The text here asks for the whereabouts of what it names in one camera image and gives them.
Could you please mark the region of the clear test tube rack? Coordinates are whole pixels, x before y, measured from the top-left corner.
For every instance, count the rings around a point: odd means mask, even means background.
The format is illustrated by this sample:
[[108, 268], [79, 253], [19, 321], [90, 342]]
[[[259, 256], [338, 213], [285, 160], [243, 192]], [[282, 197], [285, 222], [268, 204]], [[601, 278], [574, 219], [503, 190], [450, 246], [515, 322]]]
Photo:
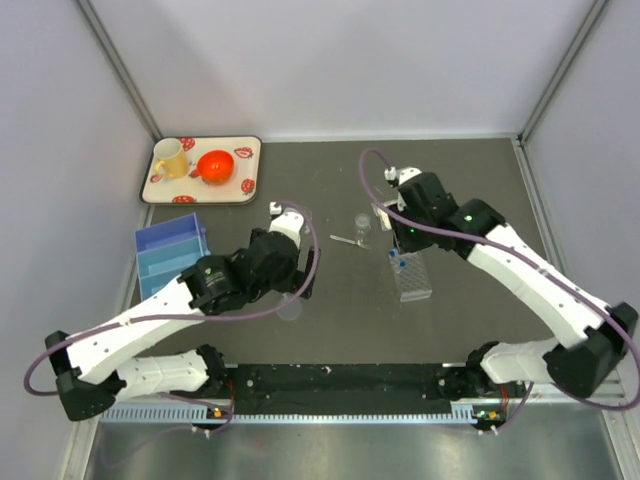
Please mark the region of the clear test tube rack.
[[[389, 261], [399, 291], [401, 302], [425, 300], [431, 297], [432, 287], [427, 275], [422, 256], [419, 253], [401, 253], [390, 257]], [[405, 261], [406, 266], [400, 267], [399, 262]]]

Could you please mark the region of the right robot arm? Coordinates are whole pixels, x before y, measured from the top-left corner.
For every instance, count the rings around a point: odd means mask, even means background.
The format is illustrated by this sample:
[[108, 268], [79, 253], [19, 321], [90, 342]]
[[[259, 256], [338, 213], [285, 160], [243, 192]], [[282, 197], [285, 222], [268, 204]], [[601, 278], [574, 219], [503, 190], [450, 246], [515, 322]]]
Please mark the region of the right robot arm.
[[486, 202], [457, 204], [436, 174], [391, 167], [385, 179], [398, 192], [390, 209], [401, 251], [436, 245], [455, 252], [501, 283], [552, 332], [547, 340], [489, 342], [473, 351], [469, 388], [487, 396], [516, 381], [553, 383], [576, 398], [589, 398], [626, 356], [628, 347], [616, 330], [633, 334], [636, 310], [626, 302], [611, 306], [569, 282]]

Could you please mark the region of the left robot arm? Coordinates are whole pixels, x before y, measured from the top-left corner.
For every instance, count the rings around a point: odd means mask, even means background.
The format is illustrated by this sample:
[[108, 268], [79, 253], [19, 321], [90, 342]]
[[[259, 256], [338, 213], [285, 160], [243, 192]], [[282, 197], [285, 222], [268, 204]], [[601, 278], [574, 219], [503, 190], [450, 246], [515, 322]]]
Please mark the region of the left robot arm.
[[172, 394], [213, 398], [226, 387], [221, 353], [211, 345], [171, 356], [141, 352], [207, 320], [231, 320], [235, 312], [275, 291], [306, 297], [313, 277], [299, 270], [300, 233], [256, 228], [247, 247], [209, 255], [182, 271], [138, 305], [90, 331], [50, 334], [45, 344], [57, 396], [71, 421], [96, 417], [118, 402]]

